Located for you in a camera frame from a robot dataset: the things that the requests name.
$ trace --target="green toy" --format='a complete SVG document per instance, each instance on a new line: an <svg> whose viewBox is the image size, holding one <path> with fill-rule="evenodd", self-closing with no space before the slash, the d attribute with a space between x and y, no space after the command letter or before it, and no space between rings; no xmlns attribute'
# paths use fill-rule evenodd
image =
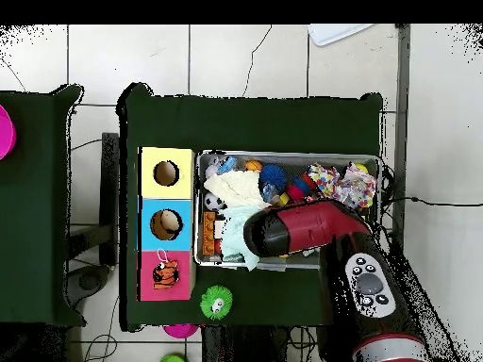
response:
<svg viewBox="0 0 483 362"><path fill-rule="evenodd" d="M201 296L201 310L211 320L220 320L230 312L233 303L231 291L224 286L212 286Z"/></svg>
<svg viewBox="0 0 483 362"><path fill-rule="evenodd" d="M186 362L181 355L171 354L165 355L159 362Z"/></svg>

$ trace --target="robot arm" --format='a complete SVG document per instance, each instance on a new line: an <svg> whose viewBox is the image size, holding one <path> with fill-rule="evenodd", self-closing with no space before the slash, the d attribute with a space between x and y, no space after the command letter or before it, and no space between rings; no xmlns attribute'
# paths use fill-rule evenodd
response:
<svg viewBox="0 0 483 362"><path fill-rule="evenodd" d="M258 256L324 246L320 276L334 323L318 334L320 352L327 344L335 362L430 362L404 297L355 212L331 200L270 207L251 217L243 233Z"/></svg>

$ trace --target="green spiky ball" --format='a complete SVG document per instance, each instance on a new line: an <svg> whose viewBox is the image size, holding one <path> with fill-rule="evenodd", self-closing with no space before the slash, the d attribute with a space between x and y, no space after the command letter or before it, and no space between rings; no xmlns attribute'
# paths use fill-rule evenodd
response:
<svg viewBox="0 0 483 362"><path fill-rule="evenodd" d="M213 312L211 307L217 299L222 299L224 301L224 305L221 307L219 312ZM225 286L217 285L208 288L207 292L201 296L200 306L207 318L218 321L225 317L228 312L230 312L232 303L233 295L231 294L231 291Z"/></svg>

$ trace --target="pink box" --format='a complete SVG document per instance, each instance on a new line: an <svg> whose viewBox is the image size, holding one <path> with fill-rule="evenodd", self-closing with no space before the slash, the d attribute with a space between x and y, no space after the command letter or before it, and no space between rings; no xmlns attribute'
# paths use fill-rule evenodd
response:
<svg viewBox="0 0 483 362"><path fill-rule="evenodd" d="M189 300L194 286L194 267L192 252L167 251L170 261L177 261L179 277L172 288L154 288L153 269L161 262L157 251L142 251L141 253L141 301L178 301Z"/></svg>

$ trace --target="yellow box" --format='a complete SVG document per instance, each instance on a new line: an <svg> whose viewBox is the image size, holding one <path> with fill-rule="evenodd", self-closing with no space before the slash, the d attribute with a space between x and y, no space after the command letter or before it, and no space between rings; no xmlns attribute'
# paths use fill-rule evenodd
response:
<svg viewBox="0 0 483 362"><path fill-rule="evenodd" d="M141 147L141 195L192 199L194 153L190 149Z"/></svg>

